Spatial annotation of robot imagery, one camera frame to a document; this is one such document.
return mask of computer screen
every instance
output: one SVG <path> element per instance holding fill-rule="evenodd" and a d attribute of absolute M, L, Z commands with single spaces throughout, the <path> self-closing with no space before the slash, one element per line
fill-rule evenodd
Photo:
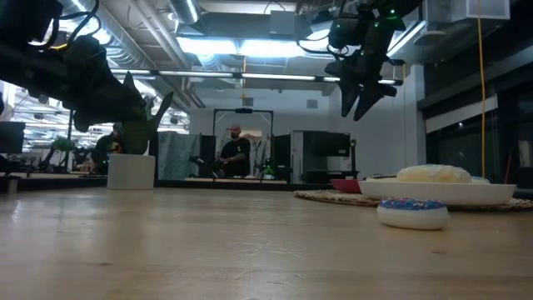
<path fill-rule="evenodd" d="M 22 153 L 25 128 L 24 122 L 0 122 L 0 153 Z"/>

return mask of white plate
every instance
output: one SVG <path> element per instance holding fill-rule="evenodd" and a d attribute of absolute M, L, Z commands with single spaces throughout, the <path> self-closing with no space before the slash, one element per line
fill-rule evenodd
<path fill-rule="evenodd" d="M 416 198 L 447 205 L 498 205 L 508 203 L 515 192 L 510 184 L 360 181 L 367 198 Z"/>

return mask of black t-shirt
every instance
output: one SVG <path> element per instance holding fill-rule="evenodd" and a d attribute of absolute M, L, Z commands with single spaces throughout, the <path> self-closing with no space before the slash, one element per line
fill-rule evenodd
<path fill-rule="evenodd" d="M 242 153 L 246 158 L 236 162 L 229 162 L 224 166 L 226 176 L 248 176 L 250 175 L 250 141 L 245 138 L 239 138 L 236 141 L 230 141 L 222 149 L 221 158 L 233 158 Z"/>

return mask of woven placemat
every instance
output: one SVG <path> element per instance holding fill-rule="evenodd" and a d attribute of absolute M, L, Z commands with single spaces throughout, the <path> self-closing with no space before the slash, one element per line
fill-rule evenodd
<path fill-rule="evenodd" d="M 324 203 L 335 203 L 344 205 L 355 205 L 363 207 L 377 207 L 379 200 L 367 198 L 361 194 L 349 194 L 336 190 L 323 191 L 295 191 L 294 196 L 300 199 L 320 201 Z M 533 202 L 523 199 L 511 199 L 507 204 L 491 206 L 448 206 L 452 212 L 523 212 L 533 210 Z"/>

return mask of red bowl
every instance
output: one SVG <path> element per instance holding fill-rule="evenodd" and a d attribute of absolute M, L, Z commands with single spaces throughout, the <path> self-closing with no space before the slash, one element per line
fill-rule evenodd
<path fill-rule="evenodd" d="M 357 179 L 332 179 L 333 187 L 344 193 L 361 193 L 359 181 Z"/>

